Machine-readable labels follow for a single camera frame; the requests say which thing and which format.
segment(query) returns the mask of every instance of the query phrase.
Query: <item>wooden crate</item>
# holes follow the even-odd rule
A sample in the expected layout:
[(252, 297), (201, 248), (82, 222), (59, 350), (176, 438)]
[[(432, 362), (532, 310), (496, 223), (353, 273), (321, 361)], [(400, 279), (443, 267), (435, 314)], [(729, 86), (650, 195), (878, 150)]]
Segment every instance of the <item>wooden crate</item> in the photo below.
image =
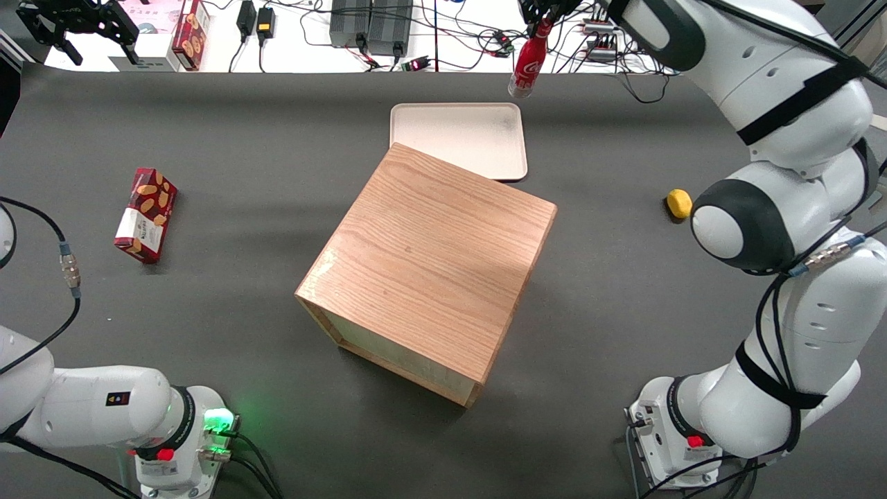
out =
[(556, 211), (395, 144), (295, 295), (337, 345), (470, 407)]

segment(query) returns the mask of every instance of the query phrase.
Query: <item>red bottle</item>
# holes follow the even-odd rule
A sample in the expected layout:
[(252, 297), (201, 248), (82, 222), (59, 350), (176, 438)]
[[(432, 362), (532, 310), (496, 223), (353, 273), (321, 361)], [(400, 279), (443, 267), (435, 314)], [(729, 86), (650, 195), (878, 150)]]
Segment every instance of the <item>red bottle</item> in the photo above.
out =
[(536, 84), (542, 63), (546, 61), (548, 34), (551, 33), (552, 25), (551, 20), (543, 18), (539, 22), (536, 36), (523, 45), (514, 74), (511, 75), (511, 82), (508, 84), (508, 93), (515, 99), (526, 99), (533, 92), (533, 85)]

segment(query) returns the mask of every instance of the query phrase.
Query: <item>dark gray surface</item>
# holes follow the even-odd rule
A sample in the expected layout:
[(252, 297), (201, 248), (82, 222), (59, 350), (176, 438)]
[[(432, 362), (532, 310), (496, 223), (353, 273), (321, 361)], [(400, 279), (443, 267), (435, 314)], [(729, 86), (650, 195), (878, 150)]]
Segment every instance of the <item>dark gray surface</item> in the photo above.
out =
[[(611, 78), (546, 75), (520, 103), (530, 176), (516, 187), (560, 211), (470, 410), (336, 349), (293, 299), (384, 155), (391, 107), (504, 100), (506, 83), (30, 68), (0, 139), (0, 189), (51, 213), (81, 262), (83, 311), (52, 346), (57, 365), (145, 365), (212, 386), (268, 450), (287, 497), (630, 497), (622, 407), (654, 376), (726, 362), (766, 285), (707, 257), (663, 214), (673, 187), (698, 195), (747, 160), (689, 82), (642, 106)], [(137, 166), (183, 193), (156, 267), (112, 245)], [(0, 323), (40, 338), (70, 299), (51, 232), (15, 216)], [(883, 496), (883, 332), (853, 395), (761, 474), (754, 497)], [(63, 454), (116, 476), (111, 450)], [(3, 498), (109, 496), (24, 455), (0, 455), (0, 480)], [(217, 489), (261, 496), (236, 467)]]

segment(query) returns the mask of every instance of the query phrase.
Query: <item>green indicator light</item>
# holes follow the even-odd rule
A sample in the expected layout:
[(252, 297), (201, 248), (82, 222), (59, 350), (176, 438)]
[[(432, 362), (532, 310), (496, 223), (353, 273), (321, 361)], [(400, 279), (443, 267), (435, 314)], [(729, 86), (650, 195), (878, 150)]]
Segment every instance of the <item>green indicator light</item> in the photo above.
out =
[(225, 432), (234, 425), (234, 413), (226, 408), (210, 409), (203, 413), (203, 429)]

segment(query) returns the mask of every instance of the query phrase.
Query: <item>yellow sponge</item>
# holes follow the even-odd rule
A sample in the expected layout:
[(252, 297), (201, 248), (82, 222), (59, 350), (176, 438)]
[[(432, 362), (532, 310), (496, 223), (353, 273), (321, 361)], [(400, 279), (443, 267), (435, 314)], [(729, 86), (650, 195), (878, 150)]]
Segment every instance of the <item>yellow sponge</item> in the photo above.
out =
[(665, 202), (675, 218), (687, 218), (693, 210), (693, 200), (690, 199), (690, 194), (687, 194), (687, 191), (682, 189), (673, 189), (669, 192)]

